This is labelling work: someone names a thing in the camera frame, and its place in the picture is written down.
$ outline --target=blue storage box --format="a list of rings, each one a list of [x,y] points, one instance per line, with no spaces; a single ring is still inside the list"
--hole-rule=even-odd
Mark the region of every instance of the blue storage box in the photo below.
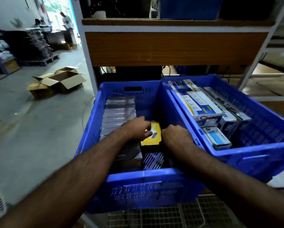
[[[90,118],[75,157],[99,141],[105,102],[111,96],[135,96],[137,117],[159,120],[162,128],[180,125],[190,131],[194,142],[204,149],[173,96],[160,80],[104,82],[100,85]],[[89,213],[175,205],[194,200],[203,184],[176,168],[154,169],[162,153],[144,157],[144,171],[110,174],[89,204]]]
[[[189,111],[181,107],[208,153],[262,182],[270,181],[284,170],[284,118],[227,84],[217,75],[169,77],[163,82],[184,79],[192,80],[199,87],[212,87],[253,119],[249,126],[233,136],[232,143],[237,148],[218,151],[212,147]],[[173,91],[171,93],[182,106]]]
[[[215,20],[223,0],[159,0],[161,19]]]

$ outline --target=man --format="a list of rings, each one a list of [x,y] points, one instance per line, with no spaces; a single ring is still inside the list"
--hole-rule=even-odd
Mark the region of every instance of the man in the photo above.
[[[73,26],[71,18],[69,16],[66,16],[63,12],[60,12],[60,14],[63,17],[62,20],[63,20],[65,29],[73,29],[74,26]]]
[[[128,121],[54,173],[0,219],[2,227],[71,227],[106,179],[121,148],[152,135],[144,117]],[[188,130],[162,130],[170,153],[222,199],[247,227],[284,227],[284,194],[208,155]]]

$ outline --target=pallet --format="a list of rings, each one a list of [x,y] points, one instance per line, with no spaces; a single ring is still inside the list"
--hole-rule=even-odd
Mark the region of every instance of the pallet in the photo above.
[[[20,61],[20,65],[22,66],[48,66],[49,63],[53,62],[54,60],[59,59],[59,55],[54,54],[51,57],[48,57],[44,60],[36,60],[36,61]]]

